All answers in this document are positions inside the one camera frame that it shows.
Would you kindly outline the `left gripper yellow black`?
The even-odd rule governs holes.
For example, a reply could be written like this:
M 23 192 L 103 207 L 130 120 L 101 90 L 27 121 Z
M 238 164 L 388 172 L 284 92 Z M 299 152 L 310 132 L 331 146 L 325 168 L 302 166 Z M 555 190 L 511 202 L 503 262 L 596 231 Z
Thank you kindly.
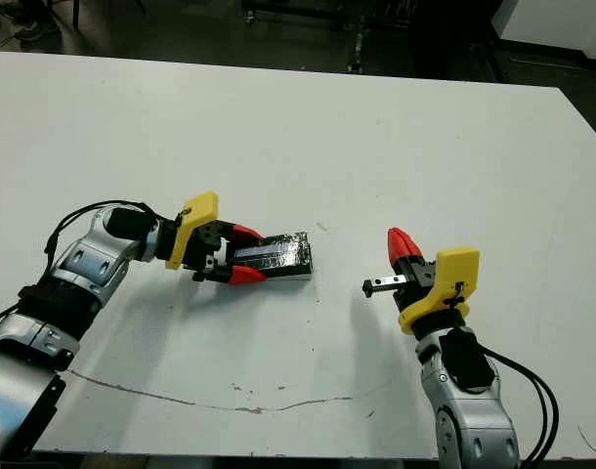
M 173 222 L 164 224 L 169 246 L 165 268 L 193 271 L 194 281 L 239 285 L 265 281 L 267 276 L 246 266 L 222 265 L 215 257 L 223 242 L 255 243 L 263 237 L 240 224 L 218 219 L 219 198 L 205 192 L 187 200 Z

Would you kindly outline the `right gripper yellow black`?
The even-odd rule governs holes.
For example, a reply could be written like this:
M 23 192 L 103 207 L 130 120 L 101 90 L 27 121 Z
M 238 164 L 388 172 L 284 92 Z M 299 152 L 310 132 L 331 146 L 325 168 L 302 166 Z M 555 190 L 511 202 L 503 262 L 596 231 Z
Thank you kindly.
M 416 338 L 464 325 L 478 284 L 480 251 L 446 249 L 428 262 L 410 235 L 397 227 L 388 230 L 387 244 L 394 273 L 365 280 L 364 296 L 391 291 L 402 332 Z

